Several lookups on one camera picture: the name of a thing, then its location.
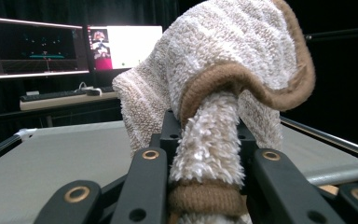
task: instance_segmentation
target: fabric-covered object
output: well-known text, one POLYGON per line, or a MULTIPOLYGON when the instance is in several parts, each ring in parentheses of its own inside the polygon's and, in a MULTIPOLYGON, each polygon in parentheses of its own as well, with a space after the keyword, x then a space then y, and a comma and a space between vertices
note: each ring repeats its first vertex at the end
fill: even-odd
POLYGON ((283 0, 210 0, 192 7, 144 62, 113 80, 132 153, 160 132, 166 109, 181 122, 170 175, 179 222, 246 212, 238 117, 259 147, 280 149, 279 111, 303 103, 313 86, 310 54, 283 0), (225 200, 209 200, 212 195, 225 200))

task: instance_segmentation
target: brown sock cuff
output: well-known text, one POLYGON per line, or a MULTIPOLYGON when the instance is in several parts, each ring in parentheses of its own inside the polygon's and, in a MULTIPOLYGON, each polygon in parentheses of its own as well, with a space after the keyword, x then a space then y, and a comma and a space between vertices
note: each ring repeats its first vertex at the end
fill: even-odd
POLYGON ((180 180, 172 185, 169 196, 172 212, 221 214, 240 217, 245 214, 246 204, 240 188, 221 180, 180 180))

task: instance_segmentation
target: gray mat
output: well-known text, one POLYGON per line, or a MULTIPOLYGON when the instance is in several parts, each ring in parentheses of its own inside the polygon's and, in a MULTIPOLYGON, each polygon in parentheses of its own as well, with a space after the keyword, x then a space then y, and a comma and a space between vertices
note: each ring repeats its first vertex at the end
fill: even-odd
POLYGON ((358 180, 358 159, 283 126, 283 149, 310 183, 336 185, 358 180))
POLYGON ((33 223, 54 192, 72 181, 104 187, 125 175, 129 145, 122 121, 37 130, 0 158, 0 223, 33 223))

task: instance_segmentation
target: computer monitor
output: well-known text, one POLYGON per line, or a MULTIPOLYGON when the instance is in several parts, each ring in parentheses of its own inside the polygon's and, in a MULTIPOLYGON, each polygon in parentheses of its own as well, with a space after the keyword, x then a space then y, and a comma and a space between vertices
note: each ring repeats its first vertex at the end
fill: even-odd
POLYGON ((0 78, 90 72, 83 27, 0 19, 0 78))
POLYGON ((133 68, 152 52, 161 26, 87 27, 94 71, 133 68))

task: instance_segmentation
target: second monitor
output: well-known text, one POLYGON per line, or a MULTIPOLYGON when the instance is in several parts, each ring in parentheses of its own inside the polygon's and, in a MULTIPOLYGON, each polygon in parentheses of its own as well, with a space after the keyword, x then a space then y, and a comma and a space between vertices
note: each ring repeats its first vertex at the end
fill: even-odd
POLYGON ((133 68, 151 53, 161 26, 88 26, 94 70, 133 68))

